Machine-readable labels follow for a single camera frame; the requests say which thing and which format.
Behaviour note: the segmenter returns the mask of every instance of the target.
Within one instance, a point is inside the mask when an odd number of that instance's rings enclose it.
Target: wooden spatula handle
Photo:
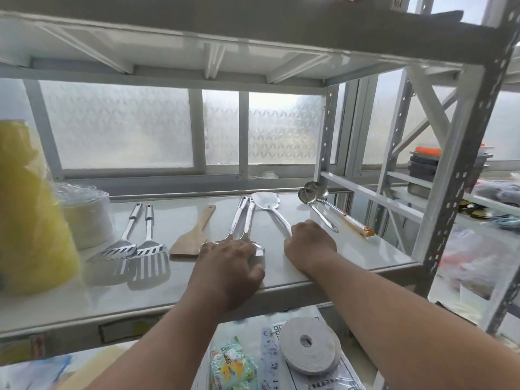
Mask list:
[[[201,230],[206,227],[206,224],[210,221],[211,216],[213,216],[213,212],[215,212],[217,206],[214,204],[208,205],[199,215],[199,219],[197,220],[197,227]]]

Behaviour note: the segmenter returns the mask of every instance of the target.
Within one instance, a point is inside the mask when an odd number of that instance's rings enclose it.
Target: green snack packet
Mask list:
[[[244,354],[235,336],[210,354],[211,388],[214,390],[256,390],[256,365]]]

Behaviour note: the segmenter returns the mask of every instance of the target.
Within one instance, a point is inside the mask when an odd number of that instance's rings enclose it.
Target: person's left hand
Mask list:
[[[255,245],[242,241],[205,243],[185,294],[211,297],[221,313],[238,308],[257,292],[265,276],[260,264],[249,269],[248,258],[255,252]]]

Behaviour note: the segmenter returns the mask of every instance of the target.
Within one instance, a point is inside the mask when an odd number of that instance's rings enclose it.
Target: hand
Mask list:
[[[238,308],[257,292],[265,276],[261,264],[249,269],[248,258],[255,252],[255,245],[242,241],[205,243],[185,294],[211,298],[221,314]]]
[[[316,263],[322,262],[330,253],[336,253],[334,239],[316,222],[306,220],[291,228],[292,237],[287,238],[283,250],[292,264],[312,277]]]

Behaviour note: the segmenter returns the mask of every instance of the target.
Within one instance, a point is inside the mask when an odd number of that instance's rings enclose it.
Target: person's right hand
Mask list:
[[[285,255],[299,271],[312,277],[315,264],[337,252],[336,243],[327,231],[312,220],[298,223],[291,230],[292,237],[283,244]]]

